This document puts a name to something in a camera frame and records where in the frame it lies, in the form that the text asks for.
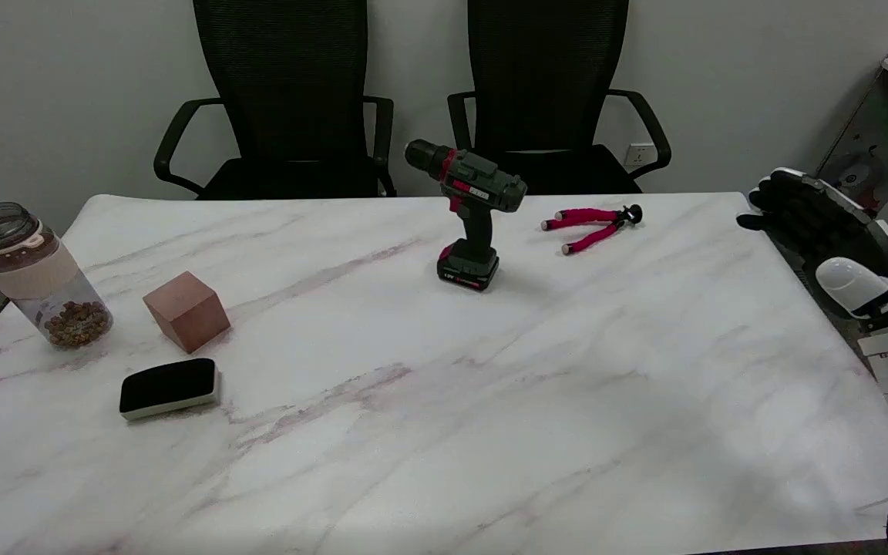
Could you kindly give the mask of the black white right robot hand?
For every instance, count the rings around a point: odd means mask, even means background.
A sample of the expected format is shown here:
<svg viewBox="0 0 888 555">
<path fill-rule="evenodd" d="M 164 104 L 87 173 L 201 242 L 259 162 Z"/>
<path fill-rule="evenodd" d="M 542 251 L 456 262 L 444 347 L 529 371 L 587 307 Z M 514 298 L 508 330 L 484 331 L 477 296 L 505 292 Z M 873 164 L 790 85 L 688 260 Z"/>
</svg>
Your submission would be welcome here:
<svg viewBox="0 0 888 555">
<path fill-rule="evenodd" d="M 835 316 L 888 325 L 888 223 L 824 180 L 778 168 L 747 196 L 740 227 L 792 253 L 818 302 Z"/>
</svg>

